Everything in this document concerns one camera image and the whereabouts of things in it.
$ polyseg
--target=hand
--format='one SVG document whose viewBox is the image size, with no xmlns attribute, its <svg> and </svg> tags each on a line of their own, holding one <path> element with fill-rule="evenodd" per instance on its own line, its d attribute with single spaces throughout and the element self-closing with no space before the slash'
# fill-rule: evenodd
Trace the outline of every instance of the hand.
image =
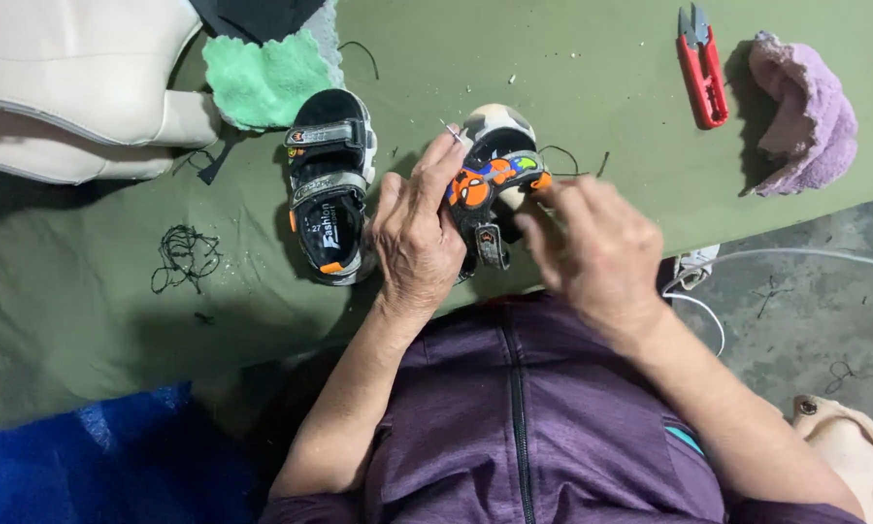
<svg viewBox="0 0 873 524">
<path fill-rule="evenodd" d="M 410 180 L 386 173 L 381 181 L 369 231 L 384 273 L 379 301 L 388 312 L 425 322 L 456 281 L 466 248 L 449 209 L 441 204 L 464 157 L 464 146 L 443 132 L 423 153 Z"/>
<path fill-rule="evenodd" d="M 535 195 L 564 226 L 544 213 L 514 217 L 546 288 L 563 296 L 614 351 L 631 351 L 667 311 L 656 292 L 660 230 L 612 184 L 587 175 Z"/>
</svg>

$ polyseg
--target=black sandal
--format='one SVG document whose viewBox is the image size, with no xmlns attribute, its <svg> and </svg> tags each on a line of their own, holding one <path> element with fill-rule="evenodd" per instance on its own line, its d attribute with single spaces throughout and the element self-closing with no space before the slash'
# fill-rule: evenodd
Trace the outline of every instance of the black sandal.
<svg viewBox="0 0 873 524">
<path fill-rule="evenodd" d="M 505 200 L 523 196 L 553 182 L 537 152 L 533 128 L 511 107 L 492 103 L 473 111 L 459 133 L 469 149 L 462 170 L 446 189 L 446 202 L 468 253 L 456 283 L 471 277 L 478 261 L 507 269 L 511 256 L 504 244 L 520 240 L 512 209 Z M 505 189 L 508 193 L 499 198 Z"/>
<path fill-rule="evenodd" d="M 365 192 L 378 139 L 361 100 L 326 89 L 304 102 L 284 137 L 291 166 L 291 230 L 326 285 L 350 285 L 375 267 L 362 242 Z"/>
</svg>

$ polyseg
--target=green towel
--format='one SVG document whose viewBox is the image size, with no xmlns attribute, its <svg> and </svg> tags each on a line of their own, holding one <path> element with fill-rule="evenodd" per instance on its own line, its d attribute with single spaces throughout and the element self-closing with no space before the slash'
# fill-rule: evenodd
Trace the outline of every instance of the green towel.
<svg viewBox="0 0 873 524">
<path fill-rule="evenodd" d="M 310 31 L 262 47 L 228 36 L 210 38 L 203 59 L 216 106 L 241 130 L 289 127 L 308 98 L 333 87 L 330 66 Z"/>
</svg>

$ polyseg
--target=person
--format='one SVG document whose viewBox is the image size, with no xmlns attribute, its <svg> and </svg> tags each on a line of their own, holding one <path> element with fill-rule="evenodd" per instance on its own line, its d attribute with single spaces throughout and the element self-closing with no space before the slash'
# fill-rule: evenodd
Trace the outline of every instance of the person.
<svg viewBox="0 0 873 524">
<path fill-rule="evenodd" d="M 444 132 L 409 180 L 384 176 L 368 231 L 383 285 L 262 522 L 861 522 L 656 293 L 661 233 L 611 184 L 535 194 L 561 228 L 515 218 L 547 293 L 430 321 L 465 255 L 441 206 L 464 155 Z"/>
</svg>

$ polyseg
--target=red scissors handle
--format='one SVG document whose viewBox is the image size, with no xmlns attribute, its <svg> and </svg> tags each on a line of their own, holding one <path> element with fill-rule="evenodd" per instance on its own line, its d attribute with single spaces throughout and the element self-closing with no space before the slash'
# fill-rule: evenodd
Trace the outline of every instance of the red scissors handle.
<svg viewBox="0 0 873 524">
<path fill-rule="evenodd" d="M 678 48 L 683 57 L 682 66 L 685 68 L 687 80 L 691 89 L 694 89 L 702 123 L 709 128 L 722 125 L 727 121 L 728 108 L 724 98 L 722 66 L 718 60 L 715 34 L 711 26 L 708 27 L 707 44 L 699 44 L 698 49 L 692 49 L 686 45 L 683 35 L 678 38 Z"/>
</svg>

